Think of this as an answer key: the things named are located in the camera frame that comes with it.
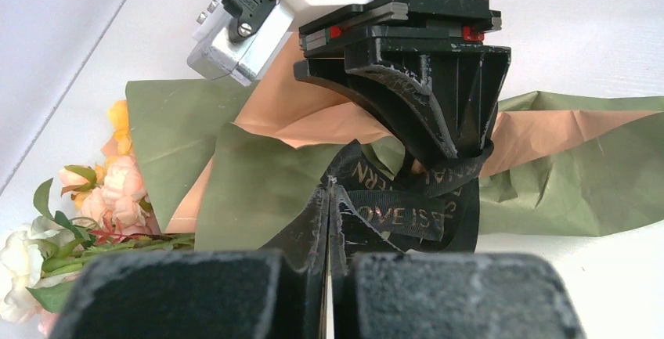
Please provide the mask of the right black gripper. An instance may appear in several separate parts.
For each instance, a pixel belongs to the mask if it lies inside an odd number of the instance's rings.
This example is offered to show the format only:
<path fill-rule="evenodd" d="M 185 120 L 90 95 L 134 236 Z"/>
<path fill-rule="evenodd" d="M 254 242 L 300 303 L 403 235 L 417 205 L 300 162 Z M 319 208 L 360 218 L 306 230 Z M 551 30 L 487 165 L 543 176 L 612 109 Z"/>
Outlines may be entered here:
<path fill-rule="evenodd" d="M 305 56 L 322 55 L 345 32 L 394 24 L 407 37 L 483 41 L 502 28 L 489 0 L 369 0 L 346 5 L 299 29 Z M 359 104 L 426 167 L 480 153 L 493 125 L 496 104 L 511 63 L 511 49 L 481 46 L 468 52 L 382 56 L 347 53 L 343 59 L 294 64 L 298 81 L 328 88 Z"/>

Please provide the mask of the yellow fake flower stem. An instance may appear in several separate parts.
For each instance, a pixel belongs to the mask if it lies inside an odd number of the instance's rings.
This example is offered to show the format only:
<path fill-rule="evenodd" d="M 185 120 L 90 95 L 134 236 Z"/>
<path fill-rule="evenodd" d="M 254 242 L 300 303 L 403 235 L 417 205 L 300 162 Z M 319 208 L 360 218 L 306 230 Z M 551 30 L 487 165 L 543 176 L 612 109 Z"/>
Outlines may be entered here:
<path fill-rule="evenodd" d="M 87 216 L 134 215 L 145 189 L 133 152 L 127 101 L 117 101 L 107 116 L 114 132 L 102 148 L 105 163 L 66 167 L 60 179 L 63 188 L 71 191 L 75 207 Z"/>

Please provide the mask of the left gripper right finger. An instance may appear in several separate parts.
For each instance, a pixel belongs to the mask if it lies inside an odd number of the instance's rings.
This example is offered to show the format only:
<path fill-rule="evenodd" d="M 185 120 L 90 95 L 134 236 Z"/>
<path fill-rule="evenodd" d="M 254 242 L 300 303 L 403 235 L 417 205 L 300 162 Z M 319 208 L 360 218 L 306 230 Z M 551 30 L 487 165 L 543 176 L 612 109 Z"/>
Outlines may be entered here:
<path fill-rule="evenodd" d="M 556 270 L 530 254 L 398 252 L 330 189 L 337 338 L 583 338 Z"/>

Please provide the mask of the white fake flower stem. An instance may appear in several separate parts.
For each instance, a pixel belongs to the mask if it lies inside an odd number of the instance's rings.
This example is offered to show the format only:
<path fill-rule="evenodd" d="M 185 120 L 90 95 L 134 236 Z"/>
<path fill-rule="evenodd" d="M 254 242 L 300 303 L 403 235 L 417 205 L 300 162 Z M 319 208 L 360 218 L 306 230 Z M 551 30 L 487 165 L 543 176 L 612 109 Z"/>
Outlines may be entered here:
<path fill-rule="evenodd" d="M 192 234 L 162 235 L 149 226 L 151 213 L 133 197 L 122 197 L 129 217 L 116 218 L 103 198 L 103 187 L 75 188 L 84 195 L 81 215 L 68 218 L 51 211 L 52 181 L 43 182 L 33 196 L 39 213 L 31 223 L 1 241 L 1 317 L 23 323 L 33 315 L 57 314 L 85 266 L 104 255 L 132 251 L 193 249 Z"/>

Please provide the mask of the pink fake flower stem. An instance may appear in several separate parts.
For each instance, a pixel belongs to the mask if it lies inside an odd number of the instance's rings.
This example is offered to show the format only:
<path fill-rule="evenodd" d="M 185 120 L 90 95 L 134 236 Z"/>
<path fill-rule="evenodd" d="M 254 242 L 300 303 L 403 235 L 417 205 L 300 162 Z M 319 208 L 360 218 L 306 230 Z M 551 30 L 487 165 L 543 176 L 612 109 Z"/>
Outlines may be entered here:
<path fill-rule="evenodd" d="M 58 172 L 63 195 L 74 202 L 77 216 L 61 211 L 41 218 L 54 225 L 42 248 L 41 279 L 34 290 L 75 279 L 97 254 L 151 245 L 161 234 L 143 177 L 134 156 L 109 157 L 93 167 L 70 164 Z"/>

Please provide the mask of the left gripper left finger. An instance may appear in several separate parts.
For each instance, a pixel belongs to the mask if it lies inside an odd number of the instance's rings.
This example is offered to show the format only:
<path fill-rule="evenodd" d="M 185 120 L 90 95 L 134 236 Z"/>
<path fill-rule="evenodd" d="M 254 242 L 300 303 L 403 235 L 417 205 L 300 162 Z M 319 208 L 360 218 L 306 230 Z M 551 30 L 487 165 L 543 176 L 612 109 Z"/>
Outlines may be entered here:
<path fill-rule="evenodd" d="M 322 338 L 329 193 L 256 251 L 104 255 L 74 285 L 54 338 Z"/>

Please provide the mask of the orange wrapping paper sheet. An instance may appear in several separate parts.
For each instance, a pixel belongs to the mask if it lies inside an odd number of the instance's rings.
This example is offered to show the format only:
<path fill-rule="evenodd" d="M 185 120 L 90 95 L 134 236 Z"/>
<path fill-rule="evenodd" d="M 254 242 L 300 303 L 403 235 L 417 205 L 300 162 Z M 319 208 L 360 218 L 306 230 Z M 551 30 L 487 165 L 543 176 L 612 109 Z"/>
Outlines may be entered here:
<path fill-rule="evenodd" d="M 130 81 L 129 133 L 157 222 L 202 249 L 253 247 L 290 222 L 325 168 L 358 139 L 396 175 L 403 145 L 366 111 L 311 85 L 230 78 Z M 530 92 L 500 103 L 481 173 L 483 234 L 599 237 L 663 219 L 663 99 Z"/>

